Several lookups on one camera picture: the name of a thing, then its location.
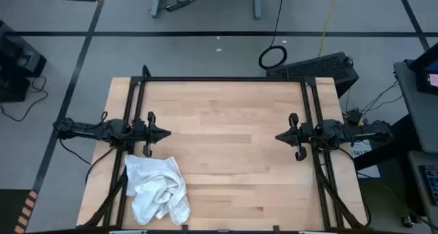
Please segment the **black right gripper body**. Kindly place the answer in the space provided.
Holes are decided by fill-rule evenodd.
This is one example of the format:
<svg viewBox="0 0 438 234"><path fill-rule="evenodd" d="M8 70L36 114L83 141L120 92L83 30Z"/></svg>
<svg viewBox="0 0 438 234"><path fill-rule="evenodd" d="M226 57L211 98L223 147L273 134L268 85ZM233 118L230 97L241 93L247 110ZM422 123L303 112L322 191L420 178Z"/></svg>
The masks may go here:
<svg viewBox="0 0 438 234"><path fill-rule="evenodd" d="M307 157L307 150L302 146L302 143L310 143L311 136L313 135L312 126L307 122L298 126L299 118L297 113L291 113L289 115L289 125L292 139L292 146L297 148L295 152L295 158L297 161L302 161Z"/></svg>

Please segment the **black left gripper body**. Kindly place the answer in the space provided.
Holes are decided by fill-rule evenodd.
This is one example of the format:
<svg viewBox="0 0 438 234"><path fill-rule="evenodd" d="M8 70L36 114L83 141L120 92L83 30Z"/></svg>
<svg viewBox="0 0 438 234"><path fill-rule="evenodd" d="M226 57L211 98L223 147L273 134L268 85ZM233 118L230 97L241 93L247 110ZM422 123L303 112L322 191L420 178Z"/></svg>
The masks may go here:
<svg viewBox="0 0 438 234"><path fill-rule="evenodd" d="M148 112L147 123L141 118L135 118L132 122L133 136L137 141L144 141L146 144L143 147L142 153L145 157L152 157L151 145L153 143L152 128L155 124L156 117L153 112Z"/></svg>

